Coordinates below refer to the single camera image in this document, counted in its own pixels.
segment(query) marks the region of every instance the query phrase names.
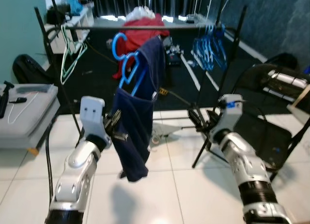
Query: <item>dark wall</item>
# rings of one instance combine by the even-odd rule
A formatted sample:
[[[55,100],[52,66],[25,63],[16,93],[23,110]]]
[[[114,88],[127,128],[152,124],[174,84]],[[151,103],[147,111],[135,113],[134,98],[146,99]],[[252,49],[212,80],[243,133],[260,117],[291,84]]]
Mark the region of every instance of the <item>dark wall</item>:
[[[209,3],[203,0],[201,6]],[[220,0],[212,0],[209,19],[217,16]],[[230,0],[221,21],[237,26],[241,10],[248,6],[241,39],[270,58],[282,52],[294,54],[301,69],[310,65],[310,0]]]

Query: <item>black backpack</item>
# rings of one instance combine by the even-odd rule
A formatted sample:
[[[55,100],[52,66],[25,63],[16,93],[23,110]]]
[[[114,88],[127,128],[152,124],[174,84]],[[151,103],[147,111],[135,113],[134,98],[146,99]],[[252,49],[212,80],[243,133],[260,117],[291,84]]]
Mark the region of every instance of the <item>black backpack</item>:
[[[53,84],[50,76],[33,58],[27,54],[17,56],[13,63],[13,72],[19,84]]]

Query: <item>white tile floor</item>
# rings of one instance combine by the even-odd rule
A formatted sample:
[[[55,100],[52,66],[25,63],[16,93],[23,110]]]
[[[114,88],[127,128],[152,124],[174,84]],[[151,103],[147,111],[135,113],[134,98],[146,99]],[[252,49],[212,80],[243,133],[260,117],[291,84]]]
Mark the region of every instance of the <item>white tile floor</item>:
[[[176,116],[186,117],[186,112],[154,113],[154,118]],[[293,134],[302,127],[292,115],[268,120]],[[191,125],[188,119],[157,122]],[[72,118],[59,117],[50,137],[54,184],[77,137]],[[202,143],[201,134],[183,129],[151,146],[149,175],[137,183],[117,178],[118,155],[114,147],[105,150],[92,180],[84,224],[243,223],[239,191],[228,165],[204,152],[196,169],[191,168]],[[272,185],[294,223],[310,220],[310,130]],[[24,150],[0,149],[0,224],[43,224],[47,209],[44,149],[37,157]]]

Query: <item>black curtain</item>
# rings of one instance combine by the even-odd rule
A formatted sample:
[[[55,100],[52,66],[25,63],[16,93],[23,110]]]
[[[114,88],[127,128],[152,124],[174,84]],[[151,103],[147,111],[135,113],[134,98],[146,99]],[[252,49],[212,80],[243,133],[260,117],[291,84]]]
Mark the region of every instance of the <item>black curtain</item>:
[[[151,0],[150,9],[162,16],[186,16],[194,13],[195,3],[196,0]]]
[[[126,16],[136,6],[148,6],[149,0],[92,0],[96,16]]]

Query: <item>red clothing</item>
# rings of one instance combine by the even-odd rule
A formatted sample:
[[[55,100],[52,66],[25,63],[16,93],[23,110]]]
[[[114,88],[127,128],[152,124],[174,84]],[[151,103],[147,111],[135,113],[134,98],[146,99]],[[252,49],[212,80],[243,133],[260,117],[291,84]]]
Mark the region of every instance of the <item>red clothing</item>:
[[[139,20],[126,22],[123,26],[165,26],[165,24],[161,20],[160,14],[156,14],[153,19],[143,17]],[[118,56],[135,52],[148,39],[154,36],[161,35],[162,37],[167,37],[170,34],[168,30],[125,30],[121,32],[127,36],[127,41],[123,38],[118,39],[116,49]],[[130,58],[127,62],[126,69],[130,68],[134,61],[133,57]],[[122,65],[123,60],[118,63],[118,72],[113,75],[114,79],[120,79],[122,77]]]

